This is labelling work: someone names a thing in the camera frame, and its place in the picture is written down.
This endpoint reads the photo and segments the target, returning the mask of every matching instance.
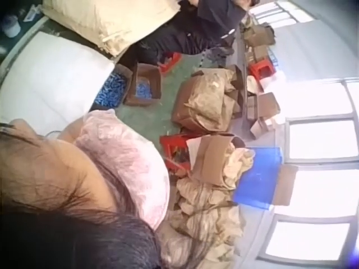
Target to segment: red plastic stool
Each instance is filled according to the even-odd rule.
[[[176,157],[174,155],[178,152],[183,153],[188,151],[186,141],[200,136],[202,135],[181,133],[172,136],[161,136],[159,138],[159,142],[162,145],[164,156],[174,162],[172,163],[171,161],[165,159],[164,163],[167,169],[178,170],[178,165],[180,165],[186,170],[191,170],[191,163],[189,162],[189,160],[175,160],[174,158]]]
[[[274,66],[268,59],[249,65],[249,71],[258,82],[262,78],[270,77],[275,73]]]
[[[166,57],[171,58],[171,60],[163,66],[159,67],[162,74],[165,74],[169,70],[171,70],[176,65],[176,63],[180,61],[180,59],[182,58],[182,54],[174,52],[172,55],[166,55]]]

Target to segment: black pants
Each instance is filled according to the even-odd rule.
[[[199,54],[215,46],[200,29],[190,23],[186,13],[179,12],[168,23],[137,42],[137,60],[157,65],[166,53]]]

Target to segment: window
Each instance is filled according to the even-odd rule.
[[[358,238],[359,80],[295,84],[284,94],[285,162],[299,171],[259,259],[340,266]]]
[[[269,23],[273,28],[279,28],[296,23],[312,21],[313,18],[288,1],[276,1],[254,7],[250,14],[259,24]]]

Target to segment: white wall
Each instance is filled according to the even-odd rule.
[[[277,43],[271,47],[271,50],[288,80],[358,77],[359,20],[355,4],[349,3],[352,0],[293,0],[293,2],[316,20],[275,30]],[[235,57],[238,57],[237,63],[242,66],[241,55],[237,53]],[[242,122],[237,122],[233,129],[238,135],[247,137],[248,134],[241,127]],[[284,130],[281,128],[257,141],[246,143],[249,146],[283,147]],[[301,268],[256,260],[273,214],[246,206],[241,206],[241,212],[246,220],[246,226],[244,237],[238,242],[239,256],[234,264],[235,269]]]

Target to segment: large beige sack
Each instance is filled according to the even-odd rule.
[[[113,56],[170,20],[177,0],[43,0],[43,12]]]

